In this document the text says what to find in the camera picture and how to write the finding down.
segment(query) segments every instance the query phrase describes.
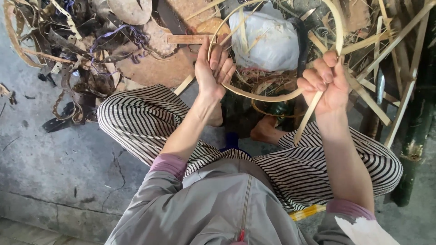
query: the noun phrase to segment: black and white striped pants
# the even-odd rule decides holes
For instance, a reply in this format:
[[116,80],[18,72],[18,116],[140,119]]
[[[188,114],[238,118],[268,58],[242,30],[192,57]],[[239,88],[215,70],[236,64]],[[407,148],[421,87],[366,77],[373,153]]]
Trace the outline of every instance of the black and white striped pants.
[[[147,165],[162,150],[171,133],[185,118],[189,107],[163,85],[124,91],[109,97],[98,109],[102,130]],[[351,129],[356,149],[365,163],[379,196],[398,184],[402,166],[384,145]],[[327,176],[320,133],[315,123],[307,125],[298,146],[296,131],[280,139],[283,148],[264,156],[249,157],[240,150],[219,150],[203,141],[192,153],[185,177],[221,158],[250,160],[270,177],[278,199],[287,211],[299,211],[333,198]]]

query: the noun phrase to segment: finger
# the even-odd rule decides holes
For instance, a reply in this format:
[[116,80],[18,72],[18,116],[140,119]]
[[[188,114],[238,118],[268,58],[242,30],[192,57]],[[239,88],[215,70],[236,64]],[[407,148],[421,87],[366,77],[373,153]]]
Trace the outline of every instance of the finger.
[[324,84],[324,80],[320,77],[316,71],[313,69],[306,69],[303,71],[303,77],[318,91],[326,90],[326,85]]
[[232,58],[227,58],[224,62],[224,65],[222,66],[221,70],[219,71],[219,75],[217,77],[217,83],[221,84],[225,78],[225,75],[230,71],[230,69],[233,67],[233,60]]
[[348,91],[350,84],[347,82],[347,79],[345,77],[345,70],[344,70],[344,56],[339,57],[339,62],[335,65],[333,68],[334,71],[334,84],[343,91]]
[[297,86],[299,88],[302,88],[306,91],[314,92],[316,91],[315,87],[313,87],[309,81],[307,81],[305,78],[298,78],[297,79]]
[[228,57],[228,52],[225,51],[225,50],[223,50],[223,51],[221,52],[221,59],[220,59],[220,61],[219,61],[218,67],[217,67],[217,69],[214,71],[214,77],[217,77],[217,76],[218,76],[220,70],[222,69],[222,66],[224,65],[224,62],[227,60],[227,57]]
[[206,36],[203,40],[203,45],[198,50],[197,62],[207,63],[209,52],[209,36]]
[[313,62],[313,67],[317,70],[318,74],[324,79],[324,82],[333,82],[333,72],[331,68],[326,64],[324,59],[316,59]]
[[211,70],[213,71],[218,68],[221,52],[222,52],[222,48],[219,44],[215,44],[214,46],[212,46],[210,64],[211,64]]
[[337,63],[337,54],[336,51],[327,51],[324,53],[323,56],[324,61],[326,62],[326,64],[333,68],[336,63]]
[[236,65],[233,64],[233,66],[230,68],[230,70],[225,75],[225,77],[224,77],[224,79],[223,79],[221,84],[228,84],[230,82],[230,80],[232,79],[233,74],[235,73],[235,71],[236,71]]

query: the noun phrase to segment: gray concrete floor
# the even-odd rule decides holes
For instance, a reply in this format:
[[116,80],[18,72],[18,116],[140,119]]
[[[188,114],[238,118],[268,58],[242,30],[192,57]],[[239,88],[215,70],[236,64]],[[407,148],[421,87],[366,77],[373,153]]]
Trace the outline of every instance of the gray concrete floor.
[[[53,118],[51,107],[61,89],[37,79],[38,70],[16,55],[3,25],[0,40],[0,82],[16,92],[18,101],[6,104],[0,117],[0,216],[104,242],[149,167],[93,123],[45,133],[41,125]],[[190,105],[197,91],[198,86],[192,85],[182,99]],[[5,102],[5,97],[0,98],[0,109]],[[223,136],[223,129],[207,128],[201,138],[222,147]],[[435,144],[433,127],[424,151],[427,161],[418,170],[409,206],[398,208],[377,199],[378,222],[400,244],[436,243]],[[251,153],[273,150],[249,139],[241,140],[241,146]],[[322,217],[317,214],[298,224],[313,234]]]

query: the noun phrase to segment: left hand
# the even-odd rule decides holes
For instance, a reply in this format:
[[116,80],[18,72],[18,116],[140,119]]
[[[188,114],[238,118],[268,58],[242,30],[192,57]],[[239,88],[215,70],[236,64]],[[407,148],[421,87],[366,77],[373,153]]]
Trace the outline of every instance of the left hand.
[[198,51],[195,63],[195,76],[199,86],[199,95],[204,98],[219,101],[225,95],[225,88],[221,84],[229,83],[236,66],[228,52],[222,50],[218,44],[212,46],[211,59],[208,61],[209,37],[204,40]]

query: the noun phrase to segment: jacket zipper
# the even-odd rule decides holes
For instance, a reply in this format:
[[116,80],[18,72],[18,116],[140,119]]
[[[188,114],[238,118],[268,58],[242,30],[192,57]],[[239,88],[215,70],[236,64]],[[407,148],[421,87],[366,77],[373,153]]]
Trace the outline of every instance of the jacket zipper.
[[251,187],[251,175],[249,175],[249,178],[248,178],[247,192],[245,194],[244,212],[242,215],[241,233],[239,234],[239,241],[238,242],[244,241],[245,220],[247,219],[248,195],[250,193],[250,187]]

